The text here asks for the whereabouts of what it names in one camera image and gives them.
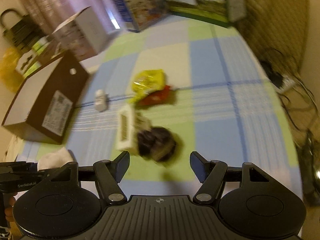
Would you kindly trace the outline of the person's left hand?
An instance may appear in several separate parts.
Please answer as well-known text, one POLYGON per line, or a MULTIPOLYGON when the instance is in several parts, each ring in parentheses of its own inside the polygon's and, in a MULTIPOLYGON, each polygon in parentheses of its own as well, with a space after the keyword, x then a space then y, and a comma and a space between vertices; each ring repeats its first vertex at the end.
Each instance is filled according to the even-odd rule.
POLYGON ((16 198, 15 198, 16 195, 17 195, 17 192, 9 194, 8 206, 4 210, 5 217, 8 222, 14 222, 13 207, 16 203, 16 198))

